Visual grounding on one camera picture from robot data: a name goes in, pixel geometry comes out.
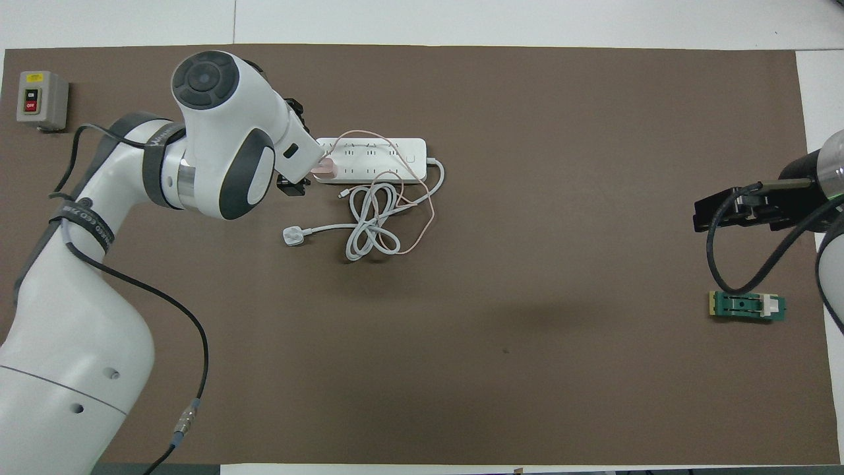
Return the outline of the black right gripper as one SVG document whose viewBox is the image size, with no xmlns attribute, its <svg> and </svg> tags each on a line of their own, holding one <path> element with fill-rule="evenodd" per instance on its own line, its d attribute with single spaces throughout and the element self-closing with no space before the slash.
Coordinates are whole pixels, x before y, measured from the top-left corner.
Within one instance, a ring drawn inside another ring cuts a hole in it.
<svg viewBox="0 0 844 475">
<path fill-rule="evenodd" d="M 743 228 L 768 225 L 773 232 L 792 228 L 811 212 L 825 204 L 825 193 L 817 183 L 817 154 L 793 160 L 779 174 L 779 179 L 811 179 L 806 187 L 762 189 L 737 199 L 729 208 L 729 224 Z M 715 213 L 731 193 L 714 193 L 694 202 L 694 231 L 706 232 Z"/>
</svg>

